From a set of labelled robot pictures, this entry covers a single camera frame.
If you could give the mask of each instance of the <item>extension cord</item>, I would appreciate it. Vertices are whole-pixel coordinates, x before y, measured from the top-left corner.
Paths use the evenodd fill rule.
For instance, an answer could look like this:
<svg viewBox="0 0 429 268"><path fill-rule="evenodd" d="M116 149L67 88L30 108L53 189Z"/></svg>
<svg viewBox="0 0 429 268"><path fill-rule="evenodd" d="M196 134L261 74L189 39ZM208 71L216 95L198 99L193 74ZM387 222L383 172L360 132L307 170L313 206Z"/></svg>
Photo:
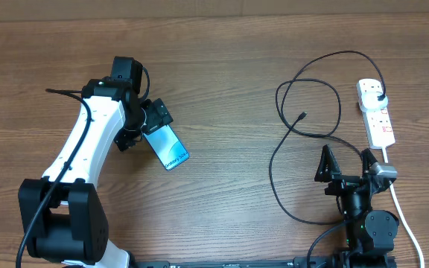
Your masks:
<svg viewBox="0 0 429 268"><path fill-rule="evenodd" d="M369 146L372 149L381 149L384 156L384 162L388 163L387 147L395 143L395 136L393 135L392 122L390 120L388 110L384 106L384 103L379 101L378 104L370 103L368 111L364 112L366 109L364 109L365 107L363 102L363 100L366 99L365 95L373 95L376 92L382 92L382 90L381 83L375 79L362 79L357 83L358 103L360 109L362 110ZM407 233L413 241L416 251L418 252L420 268L424 268L425 260L423 258L422 249L420 248L415 235L412 233L410 227L407 224L407 221L405 220L393 185L390 186L390 192L392 193L393 202L395 203L395 207L398 211L401 222L407 230Z"/></svg>

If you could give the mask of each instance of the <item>cable end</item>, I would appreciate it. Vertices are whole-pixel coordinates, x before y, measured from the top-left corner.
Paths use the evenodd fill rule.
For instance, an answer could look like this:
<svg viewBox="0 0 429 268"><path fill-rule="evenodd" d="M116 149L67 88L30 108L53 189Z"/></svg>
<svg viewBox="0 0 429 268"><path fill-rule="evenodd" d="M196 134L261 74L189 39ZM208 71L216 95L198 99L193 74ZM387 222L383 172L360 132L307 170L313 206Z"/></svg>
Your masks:
<svg viewBox="0 0 429 268"><path fill-rule="evenodd" d="M299 117L297 118L298 121L301 121L302 119L304 119L307 116L307 112L302 112L302 114L299 115Z"/></svg>

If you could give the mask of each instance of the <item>white cable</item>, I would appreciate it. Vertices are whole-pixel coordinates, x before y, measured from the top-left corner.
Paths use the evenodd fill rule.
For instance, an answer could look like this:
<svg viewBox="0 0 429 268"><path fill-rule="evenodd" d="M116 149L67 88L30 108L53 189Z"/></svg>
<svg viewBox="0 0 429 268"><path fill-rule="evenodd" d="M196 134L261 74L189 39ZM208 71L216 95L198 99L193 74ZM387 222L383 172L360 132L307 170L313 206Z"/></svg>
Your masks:
<svg viewBox="0 0 429 268"><path fill-rule="evenodd" d="M384 155L384 162L388 163L388 156L387 156L387 149L385 147L381 148L381 152ZM405 220L405 216L403 215L403 211L401 211L400 204L398 203L398 199L396 198L395 189L393 188L393 184L390 185L390 193L392 193L393 202L395 203L396 210L398 211L398 215L400 215L401 223L403 223L403 226L407 230L408 235L410 236L411 240L413 241L413 244L416 247L416 251L418 252L418 256L420 259L420 268L425 268L425 260L423 258L423 252L420 248L420 245L418 244L418 241L415 238L415 235L411 231L410 227L407 224L407 220Z"/></svg>

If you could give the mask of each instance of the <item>power strip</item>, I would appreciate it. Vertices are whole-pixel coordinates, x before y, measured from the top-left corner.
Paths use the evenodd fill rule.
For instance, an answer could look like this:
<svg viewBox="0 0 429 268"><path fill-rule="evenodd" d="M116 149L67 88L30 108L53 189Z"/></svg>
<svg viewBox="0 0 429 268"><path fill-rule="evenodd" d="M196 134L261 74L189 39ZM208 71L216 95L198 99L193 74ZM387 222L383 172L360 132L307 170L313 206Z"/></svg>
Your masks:
<svg viewBox="0 0 429 268"><path fill-rule="evenodd" d="M362 110L366 136L369 139L369 146L372 149L381 149L384 155L384 162L388 163L387 147L395 143L395 136L393 135L392 121L390 120L386 104L381 101L376 103L375 99L371 99L368 105L365 104L365 100L369 99L366 98L367 95L372 96L382 91L381 83L375 79L362 79L357 83L358 104ZM418 252L420 268L425 268L422 249L420 248L415 235L408 226L407 220L405 220L403 212L401 211L400 203L396 198L393 185L390 186L390 192L392 193L393 202L395 203L401 222L407 230L407 233Z"/></svg>
<svg viewBox="0 0 429 268"><path fill-rule="evenodd" d="M357 93L359 105L362 107L362 97L365 94L382 93L381 83L375 79L362 79L357 83ZM371 112L362 112L365 122L366 136L369 139L369 146L372 149L381 149L389 147L395 143L393 135L392 122L388 109L378 108Z"/></svg>

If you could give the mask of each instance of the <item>wooden surface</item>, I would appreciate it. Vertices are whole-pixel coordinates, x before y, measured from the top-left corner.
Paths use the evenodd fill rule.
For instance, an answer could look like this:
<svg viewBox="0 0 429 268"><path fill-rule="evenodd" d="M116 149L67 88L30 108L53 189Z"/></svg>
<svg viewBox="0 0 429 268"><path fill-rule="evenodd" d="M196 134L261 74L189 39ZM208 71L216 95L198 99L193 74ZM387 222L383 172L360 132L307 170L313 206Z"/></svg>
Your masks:
<svg viewBox="0 0 429 268"><path fill-rule="evenodd" d="M429 12L429 0L0 0L0 22Z"/></svg>
<svg viewBox="0 0 429 268"><path fill-rule="evenodd" d="M267 167L286 128L274 92L306 62L333 51L362 51L387 82L397 144L389 148L398 198L429 267L429 14L266 16L231 19L135 19L0 23L0 267L13 267L22 224L17 191L52 163L77 118L79 104L45 88L80 89L110 73L115 55L150 71L150 97L162 98L191 158L167 172L147 144L125 153L112 146L98 194L110 239L139 260L228 261L305 255L327 227L293 221L278 207ZM342 122L336 135L367 147L356 82L377 77L368 61L340 55L303 77L336 86ZM286 115L308 116L299 129L328 132L337 117L330 89L299 83ZM274 163L282 202L308 220L338 218L334 198L313 181L329 143L344 174L359 174L358 157L341 144L291 135ZM374 208L396 213L390 193ZM323 240L315 254L344 245ZM399 229L400 267L416 252ZM60 267L23 258L24 267Z"/></svg>

